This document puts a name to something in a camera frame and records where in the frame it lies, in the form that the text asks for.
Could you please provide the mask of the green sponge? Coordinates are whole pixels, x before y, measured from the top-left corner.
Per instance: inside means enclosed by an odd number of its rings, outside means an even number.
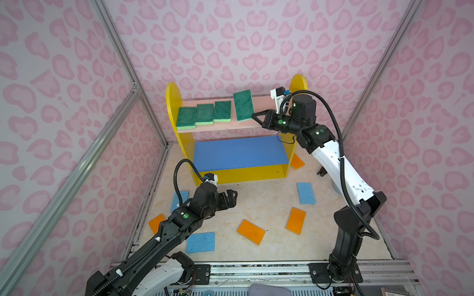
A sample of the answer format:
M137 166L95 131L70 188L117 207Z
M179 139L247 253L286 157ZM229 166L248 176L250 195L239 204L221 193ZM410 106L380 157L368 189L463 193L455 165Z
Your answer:
M212 125L214 123L214 105L198 104L196 106L196 125Z
M196 107L180 107L176 122L178 130L192 130L196 128Z
M238 122L252 119L254 113L253 97L250 90L236 92L233 94L235 112Z
M232 102L218 101L214 104L214 122L231 122L232 120Z

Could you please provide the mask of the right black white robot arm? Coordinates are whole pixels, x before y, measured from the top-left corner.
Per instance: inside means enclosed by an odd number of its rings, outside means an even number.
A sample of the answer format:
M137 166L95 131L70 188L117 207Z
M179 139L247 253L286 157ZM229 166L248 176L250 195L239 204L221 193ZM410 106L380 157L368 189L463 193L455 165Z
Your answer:
M253 113L253 120L264 129L292 134L322 165L346 201L346 206L334 214L338 234L326 270L314 277L327 279L330 284L354 281L364 238L381 238L370 222L387 197L369 186L346 158L341 130L323 97L312 91L284 88L273 90L270 97L275 109Z

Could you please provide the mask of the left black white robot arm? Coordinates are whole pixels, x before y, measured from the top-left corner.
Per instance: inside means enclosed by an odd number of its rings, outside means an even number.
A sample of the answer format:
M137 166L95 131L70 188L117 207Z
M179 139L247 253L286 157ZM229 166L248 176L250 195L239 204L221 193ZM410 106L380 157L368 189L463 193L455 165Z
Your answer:
M238 193L218 192L212 183L202 183L168 219L158 233L120 265L106 274L96 272L86 283L88 296L151 296L172 284L189 285L196 280L194 263L183 252L171 251L202 227L216 212L237 204Z

